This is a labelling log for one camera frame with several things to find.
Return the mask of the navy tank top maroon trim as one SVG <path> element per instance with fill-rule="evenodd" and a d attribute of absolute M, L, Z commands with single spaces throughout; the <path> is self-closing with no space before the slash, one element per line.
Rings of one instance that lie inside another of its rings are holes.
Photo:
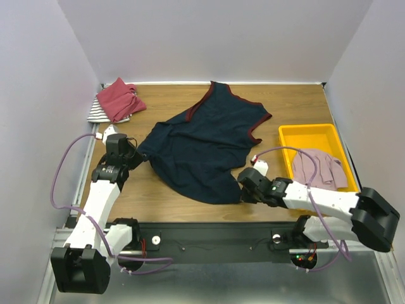
<path fill-rule="evenodd" d="M 271 117 L 262 103 L 212 82 L 194 106 L 158 122 L 138 150 L 177 193 L 212 205 L 237 204 L 241 189 L 231 171 L 246 164 L 261 143 L 253 130 Z"/>

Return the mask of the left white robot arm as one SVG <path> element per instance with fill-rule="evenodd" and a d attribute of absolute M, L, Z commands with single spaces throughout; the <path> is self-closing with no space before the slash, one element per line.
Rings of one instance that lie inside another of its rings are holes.
<path fill-rule="evenodd" d="M 125 134 L 102 139 L 106 153 L 92 172 L 84 208 L 77 208 L 79 220 L 64 245 L 51 253 L 56 285 L 63 293 L 103 294 L 121 250 L 140 245 L 140 227 L 134 218 L 118 218 L 108 232 L 104 228 L 129 172 L 140 165 L 142 157 Z"/>

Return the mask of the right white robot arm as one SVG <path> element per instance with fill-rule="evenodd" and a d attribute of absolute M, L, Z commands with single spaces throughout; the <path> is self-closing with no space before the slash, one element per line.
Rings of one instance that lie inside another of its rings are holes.
<path fill-rule="evenodd" d="M 269 180 L 255 168 L 244 169 L 237 180 L 244 202 L 316 213 L 292 230 L 291 240 L 298 247 L 342 239 L 379 252 L 391 250 L 400 215 L 372 188 L 359 193 L 318 189 L 280 177 Z"/>

